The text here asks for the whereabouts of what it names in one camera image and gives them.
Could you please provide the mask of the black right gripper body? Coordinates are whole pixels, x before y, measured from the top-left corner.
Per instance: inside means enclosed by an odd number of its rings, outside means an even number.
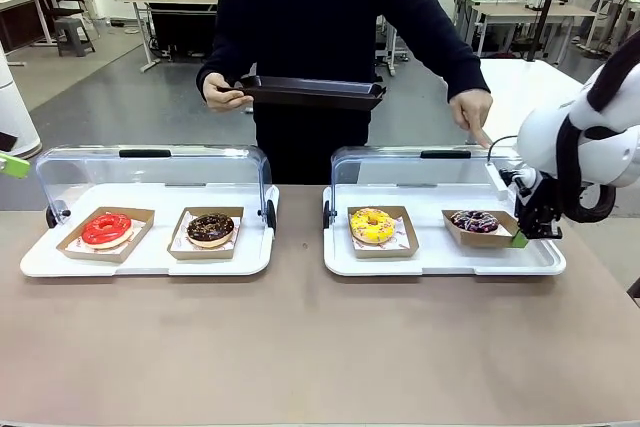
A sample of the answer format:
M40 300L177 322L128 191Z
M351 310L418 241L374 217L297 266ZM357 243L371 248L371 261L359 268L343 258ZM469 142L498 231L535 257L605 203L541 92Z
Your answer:
M520 223L538 223L543 212L556 212L553 177L539 171L518 171L513 181L517 189L515 214Z

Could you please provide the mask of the person's left hand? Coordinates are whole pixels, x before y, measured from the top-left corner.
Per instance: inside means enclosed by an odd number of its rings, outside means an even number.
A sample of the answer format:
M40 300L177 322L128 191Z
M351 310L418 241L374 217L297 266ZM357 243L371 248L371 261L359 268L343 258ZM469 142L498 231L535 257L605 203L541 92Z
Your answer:
M492 104L491 94L478 89L461 92L449 101L455 123L466 130L471 138L483 148L488 148L490 145L483 127Z

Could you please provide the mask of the person's right hand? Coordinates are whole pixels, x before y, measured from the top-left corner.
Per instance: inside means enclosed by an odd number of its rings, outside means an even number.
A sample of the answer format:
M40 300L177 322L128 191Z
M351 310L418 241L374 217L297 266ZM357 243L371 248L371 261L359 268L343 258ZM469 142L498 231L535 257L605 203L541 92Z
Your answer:
M204 78L202 93L206 105L216 112L230 112L253 102L253 98L233 89L219 73Z

